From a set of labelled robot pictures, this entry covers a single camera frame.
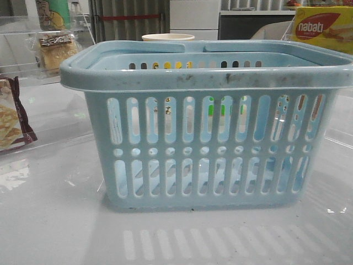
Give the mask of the yellow nabati wafer box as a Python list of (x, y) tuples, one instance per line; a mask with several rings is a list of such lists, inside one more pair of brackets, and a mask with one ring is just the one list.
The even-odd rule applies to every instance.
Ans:
[(352, 7), (299, 7), (291, 40), (352, 54)]

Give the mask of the white cabinet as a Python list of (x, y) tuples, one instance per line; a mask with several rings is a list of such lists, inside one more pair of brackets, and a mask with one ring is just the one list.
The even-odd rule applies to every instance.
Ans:
[(170, 32), (217, 40), (221, 1), (170, 1)]

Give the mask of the brown cracker snack bag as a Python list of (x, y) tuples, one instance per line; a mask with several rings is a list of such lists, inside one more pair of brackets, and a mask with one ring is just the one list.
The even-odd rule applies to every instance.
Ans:
[(1, 78), (1, 153), (37, 141), (20, 100), (18, 77)]

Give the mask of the clear acrylic right stand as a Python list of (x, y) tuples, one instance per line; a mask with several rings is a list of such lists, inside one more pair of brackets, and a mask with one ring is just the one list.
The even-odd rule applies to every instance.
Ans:
[(283, 41), (291, 41), (292, 40), (292, 28), (294, 25), (294, 19), (290, 20), (290, 21), (286, 21), (284, 22), (284, 26), (285, 26), (285, 31), (281, 37), (281, 40)]

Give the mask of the packaged bread slices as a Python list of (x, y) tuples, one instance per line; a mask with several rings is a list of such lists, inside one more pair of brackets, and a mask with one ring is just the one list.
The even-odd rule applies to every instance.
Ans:
[(59, 74), (60, 64), (79, 52), (80, 46), (70, 31), (45, 34), (38, 38), (40, 65), (48, 76)]

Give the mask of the cartoon printed green package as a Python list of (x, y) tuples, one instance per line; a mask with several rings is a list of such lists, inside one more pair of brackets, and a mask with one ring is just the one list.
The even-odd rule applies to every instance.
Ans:
[(71, 17), (66, 0), (37, 0), (35, 3), (42, 30), (68, 30), (71, 28)]

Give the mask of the light blue plastic basket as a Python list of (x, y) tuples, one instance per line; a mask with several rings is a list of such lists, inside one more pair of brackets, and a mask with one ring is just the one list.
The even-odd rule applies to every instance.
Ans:
[(352, 56), (278, 40), (106, 41), (60, 64), (119, 208), (271, 206), (302, 195)]

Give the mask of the cream paper cup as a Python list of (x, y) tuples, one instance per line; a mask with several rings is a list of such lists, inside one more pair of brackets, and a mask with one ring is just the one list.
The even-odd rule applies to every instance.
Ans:
[(146, 34), (142, 36), (143, 41), (192, 41), (195, 37), (190, 34), (176, 34), (176, 33), (163, 33), (163, 34)]

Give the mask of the clear acrylic display shelf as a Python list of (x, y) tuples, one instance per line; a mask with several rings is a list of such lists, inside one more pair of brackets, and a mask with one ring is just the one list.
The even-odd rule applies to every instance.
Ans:
[(70, 31), (80, 46), (79, 51), (94, 44), (88, 15), (78, 13), (70, 14), (70, 17), (70, 29), (51, 31), (40, 28), (38, 16), (1, 17), (1, 78), (18, 77), (20, 100), (37, 137), (33, 119), (29, 115), (30, 101), (35, 99), (31, 89), (59, 80), (59, 74), (48, 76), (41, 67), (38, 38), (45, 34)]

